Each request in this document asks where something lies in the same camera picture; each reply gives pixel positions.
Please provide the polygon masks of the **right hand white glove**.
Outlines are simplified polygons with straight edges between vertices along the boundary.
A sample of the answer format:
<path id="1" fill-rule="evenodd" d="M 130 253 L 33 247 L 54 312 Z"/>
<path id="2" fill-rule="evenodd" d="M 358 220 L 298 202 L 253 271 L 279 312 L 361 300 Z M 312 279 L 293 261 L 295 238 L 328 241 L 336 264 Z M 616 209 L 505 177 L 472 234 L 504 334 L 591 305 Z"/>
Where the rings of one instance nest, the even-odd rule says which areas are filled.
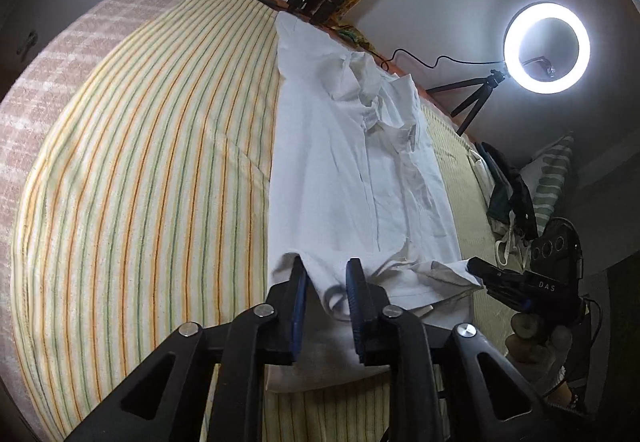
<path id="1" fill-rule="evenodd" d="M 513 334 L 506 338 L 506 358 L 548 402 L 569 406 L 572 392 L 565 380 L 564 363 L 573 335 L 558 326 L 546 339 L 538 335 L 534 316 L 517 313 L 511 318 Z"/>

